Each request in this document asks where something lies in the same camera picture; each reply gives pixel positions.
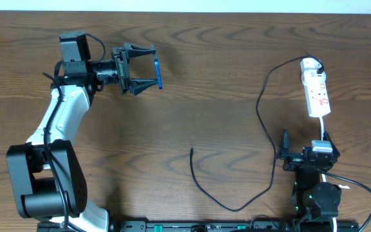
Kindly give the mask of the blue Galaxy smartphone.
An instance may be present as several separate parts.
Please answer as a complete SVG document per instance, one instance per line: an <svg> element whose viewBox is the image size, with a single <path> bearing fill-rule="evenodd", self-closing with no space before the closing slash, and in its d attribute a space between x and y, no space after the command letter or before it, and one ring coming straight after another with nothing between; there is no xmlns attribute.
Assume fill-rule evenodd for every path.
<svg viewBox="0 0 371 232"><path fill-rule="evenodd" d="M154 58L154 64L155 64L157 84L158 84L158 88L161 90L163 88L163 86L162 86L162 79L161 79L161 74L160 74L160 65L159 65L157 53L153 54L153 58Z"/></svg>

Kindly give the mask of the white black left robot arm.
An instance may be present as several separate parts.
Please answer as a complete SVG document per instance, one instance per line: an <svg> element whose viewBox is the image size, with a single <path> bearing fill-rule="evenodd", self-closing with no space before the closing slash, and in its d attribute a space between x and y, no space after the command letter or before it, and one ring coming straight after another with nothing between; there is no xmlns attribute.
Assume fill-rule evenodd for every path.
<svg viewBox="0 0 371 232"><path fill-rule="evenodd" d="M59 36L62 59L50 75L51 101L44 117L24 144L10 146L6 161L18 214L37 221L38 231L119 231L110 213L88 197L88 187L73 144L94 95L107 84L138 95L160 86L161 77L132 78L129 62L157 56L154 46L131 43L115 47L110 59L91 59L83 31Z"/></svg>

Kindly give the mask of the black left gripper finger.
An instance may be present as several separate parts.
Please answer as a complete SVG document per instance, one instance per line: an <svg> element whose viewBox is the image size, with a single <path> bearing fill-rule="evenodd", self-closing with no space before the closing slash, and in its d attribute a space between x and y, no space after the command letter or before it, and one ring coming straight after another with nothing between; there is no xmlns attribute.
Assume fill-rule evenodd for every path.
<svg viewBox="0 0 371 232"><path fill-rule="evenodd" d="M128 59L140 57L143 55L155 55L157 53L153 44L151 45L151 48L143 48L131 43L124 43L124 50Z"/></svg>
<svg viewBox="0 0 371 232"><path fill-rule="evenodd" d="M129 82L129 92L133 95L138 95L156 84L158 84L157 79L131 79Z"/></svg>

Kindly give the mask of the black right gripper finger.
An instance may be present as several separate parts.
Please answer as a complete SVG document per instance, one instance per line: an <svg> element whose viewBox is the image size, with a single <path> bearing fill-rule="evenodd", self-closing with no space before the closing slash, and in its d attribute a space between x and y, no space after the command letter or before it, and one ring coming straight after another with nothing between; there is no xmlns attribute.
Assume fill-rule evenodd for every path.
<svg viewBox="0 0 371 232"><path fill-rule="evenodd" d="M289 135L287 129L283 130L283 135L281 136L281 142L278 147L277 158L286 159L289 156Z"/></svg>
<svg viewBox="0 0 371 232"><path fill-rule="evenodd" d="M334 145L334 143L332 142L332 139L330 138L330 135L328 134L327 131L325 131L325 132L323 133L323 140L324 140L324 141L327 141L327 142L330 143L330 145L331 145L331 147L332 147L332 149L333 149L333 154L335 154L335 155L339 155L339 151L338 151L338 149L336 148L336 146Z"/></svg>

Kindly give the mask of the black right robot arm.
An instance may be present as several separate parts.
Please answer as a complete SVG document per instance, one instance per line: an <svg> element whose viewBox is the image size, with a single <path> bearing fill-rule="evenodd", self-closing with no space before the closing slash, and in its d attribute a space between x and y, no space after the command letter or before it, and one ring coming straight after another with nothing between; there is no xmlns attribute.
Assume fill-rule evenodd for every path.
<svg viewBox="0 0 371 232"><path fill-rule="evenodd" d="M289 149L288 131L283 131L278 158L284 161L283 170L295 174L292 204L298 217L291 222L294 231L306 231L309 226L316 229L318 222L329 231L337 228L333 219L338 216L341 188L321 180L321 175L333 168L339 156L327 132L323 139L313 140L302 152L294 153Z"/></svg>

